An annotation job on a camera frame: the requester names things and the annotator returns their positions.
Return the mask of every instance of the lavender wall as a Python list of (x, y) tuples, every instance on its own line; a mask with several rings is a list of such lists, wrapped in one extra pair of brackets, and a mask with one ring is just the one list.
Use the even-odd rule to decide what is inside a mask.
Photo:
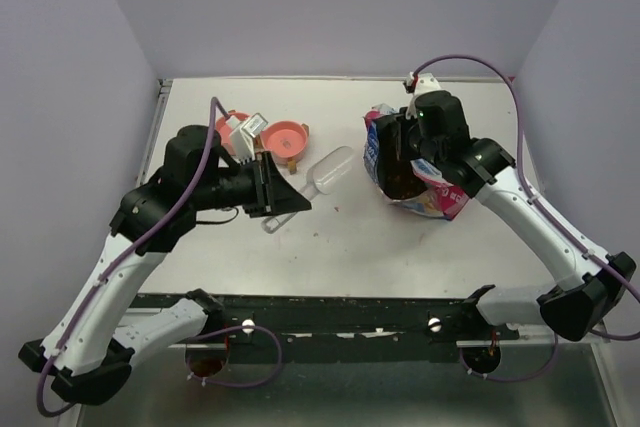
[(50, 425), (17, 353), (95, 265), (156, 81), (115, 0), (0, 0), (0, 19), (0, 425)]
[[(557, 0), (118, 0), (162, 76), (406, 75), (454, 51), (515, 73)], [(486, 73), (449, 63), (440, 73)]]
[[(548, 198), (589, 236), (636, 260), (639, 59), (639, 0), (560, 0), (517, 81)], [(607, 322), (612, 332), (635, 332), (640, 306), (627, 294)], [(640, 421), (638, 343), (616, 344), (613, 354)]]

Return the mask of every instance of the clear plastic scoop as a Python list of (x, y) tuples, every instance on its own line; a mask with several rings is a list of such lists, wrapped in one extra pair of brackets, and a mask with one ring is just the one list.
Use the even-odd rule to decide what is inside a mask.
[[(307, 171), (307, 183), (299, 190), (304, 197), (312, 201), (318, 194), (335, 192), (336, 185), (353, 166), (355, 152), (351, 147), (342, 146), (316, 162)], [(261, 223), (262, 230), (268, 234), (275, 233), (280, 227), (289, 222), (298, 212), (268, 217)]]

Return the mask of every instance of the orange bowl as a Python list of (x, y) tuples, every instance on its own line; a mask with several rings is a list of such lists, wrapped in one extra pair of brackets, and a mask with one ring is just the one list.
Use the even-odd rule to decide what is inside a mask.
[(309, 142), (309, 132), (303, 125), (290, 120), (275, 122), (260, 134), (262, 145), (271, 151), (273, 160), (286, 165), (289, 160), (296, 162), (304, 157)]

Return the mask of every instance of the white table surface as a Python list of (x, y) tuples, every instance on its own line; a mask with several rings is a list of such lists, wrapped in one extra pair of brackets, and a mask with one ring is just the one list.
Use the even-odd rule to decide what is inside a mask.
[[(497, 83), (443, 83), (460, 97), (471, 134), (491, 137), (515, 155), (516, 116), (506, 87)], [(425, 219), (387, 205), (369, 179), (362, 152), (362, 116), (379, 103), (406, 105), (399, 82), (388, 80), (183, 79), (175, 80), (162, 118), (150, 172), (166, 142), (188, 124), (208, 122), (216, 95), (227, 109), (260, 112), (270, 122), (310, 126), (305, 172), (340, 145), (356, 150), (355, 165), (339, 191), (319, 196), (274, 235), (241, 214), (224, 226), (198, 226), (183, 237), (149, 277), (143, 292), (466, 297), (488, 283), (504, 287), (551, 280), (525, 244), (493, 213), (470, 201), (452, 222)], [(525, 168), (536, 184), (528, 152)], [(203, 213), (222, 219), (228, 213)]]

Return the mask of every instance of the gray floor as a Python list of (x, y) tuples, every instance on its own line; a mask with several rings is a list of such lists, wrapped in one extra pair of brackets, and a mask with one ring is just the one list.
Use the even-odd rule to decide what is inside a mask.
[[(504, 349), (496, 373), (535, 369), (548, 347)], [(555, 369), (523, 384), (468, 377), (429, 363), (288, 365), (271, 385), (238, 391), (186, 381), (171, 349), (136, 371), (109, 403), (87, 408), (83, 427), (147, 426), (545, 426), (614, 425), (591, 348), (565, 345)], [(234, 367), (238, 380), (267, 368)]]

